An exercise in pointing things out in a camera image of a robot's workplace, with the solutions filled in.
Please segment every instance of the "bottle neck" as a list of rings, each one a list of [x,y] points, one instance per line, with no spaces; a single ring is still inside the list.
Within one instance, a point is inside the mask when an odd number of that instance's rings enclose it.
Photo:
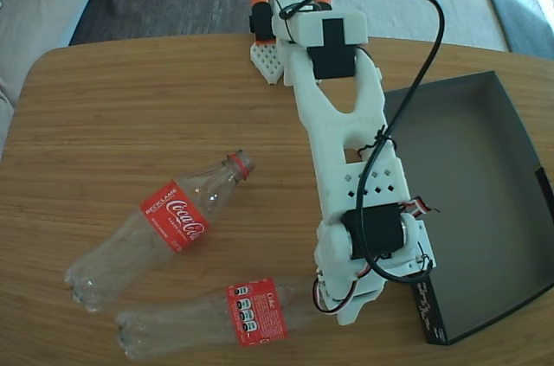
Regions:
[[[227,159],[223,161],[223,165],[233,173],[233,178],[237,183],[246,180],[254,169],[254,164],[242,150],[235,154],[229,154]]]

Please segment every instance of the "white 3d-printed arm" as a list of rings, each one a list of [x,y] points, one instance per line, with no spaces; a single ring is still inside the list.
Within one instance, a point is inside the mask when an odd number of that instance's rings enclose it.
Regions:
[[[293,86],[300,121],[308,133],[312,150],[313,167],[317,179],[322,221],[317,229],[318,244],[314,258],[318,265],[322,296],[327,307],[336,306],[345,298],[357,273],[365,267],[365,261],[351,258],[351,236],[340,217],[355,208],[358,176],[370,150],[362,152],[363,162],[347,163],[346,149],[359,149],[375,141],[377,131],[387,124],[384,116],[384,93],[381,74],[373,61],[363,51],[356,53],[355,82],[357,101],[351,113],[338,111],[321,92],[313,72],[313,64],[307,47],[323,45],[322,19],[340,18],[344,21],[347,44],[367,42],[365,17],[359,12],[334,10],[299,13],[285,21],[278,14],[280,7],[301,0],[279,0],[274,6],[273,30],[275,45],[264,46],[265,54],[279,63],[261,62],[261,48],[251,49],[254,64],[269,83],[275,83],[285,74],[285,85]],[[408,185],[400,159],[391,143],[387,143],[372,168],[365,187],[364,207],[388,203],[406,202],[410,199]],[[391,258],[380,260],[379,265],[396,276],[417,273],[422,269],[423,252],[434,258],[423,222],[411,215],[402,215],[404,246]],[[385,280],[370,272],[360,279],[355,296],[338,313],[340,324],[356,320],[363,304],[376,299],[383,290]]]

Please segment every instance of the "white plastic bracket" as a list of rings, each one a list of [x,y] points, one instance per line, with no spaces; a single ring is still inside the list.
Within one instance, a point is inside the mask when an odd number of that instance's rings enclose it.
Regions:
[[[279,61],[275,44],[254,43],[250,48],[250,60],[270,85],[276,84],[283,75],[284,66]]]

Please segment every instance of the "coca-cola bottle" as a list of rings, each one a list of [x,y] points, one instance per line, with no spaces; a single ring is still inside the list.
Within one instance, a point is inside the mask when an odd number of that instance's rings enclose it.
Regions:
[[[268,343],[299,333],[318,316],[310,280],[265,278],[191,301],[123,311],[115,322],[127,357],[143,360],[205,346]]]
[[[81,256],[65,281],[89,311],[101,310],[140,275],[181,252],[209,229],[235,186],[254,169],[243,151],[167,183],[111,237]]]

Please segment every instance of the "gray sofa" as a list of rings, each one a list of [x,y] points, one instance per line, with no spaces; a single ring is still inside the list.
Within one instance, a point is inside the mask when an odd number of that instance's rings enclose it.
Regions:
[[[33,63],[65,47],[88,0],[0,0],[0,154]]]

